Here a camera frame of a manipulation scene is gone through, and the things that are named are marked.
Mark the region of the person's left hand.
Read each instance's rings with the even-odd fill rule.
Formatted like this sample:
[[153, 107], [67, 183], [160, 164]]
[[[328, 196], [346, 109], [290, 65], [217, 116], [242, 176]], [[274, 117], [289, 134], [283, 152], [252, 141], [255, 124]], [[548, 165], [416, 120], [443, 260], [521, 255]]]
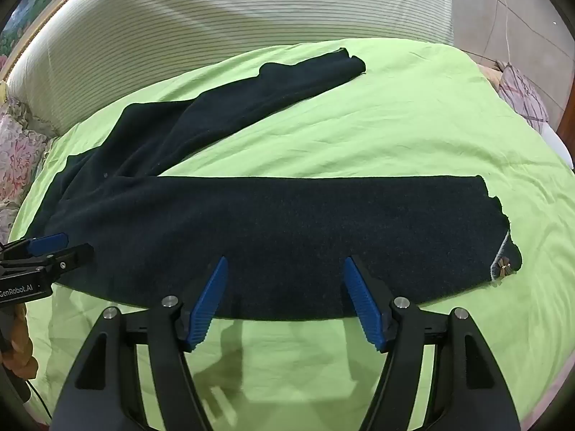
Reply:
[[10, 348], [1, 354], [1, 363], [21, 379], [35, 379], [39, 369], [33, 356], [33, 343], [29, 336], [26, 320], [26, 306], [14, 306], [14, 321], [8, 336]]

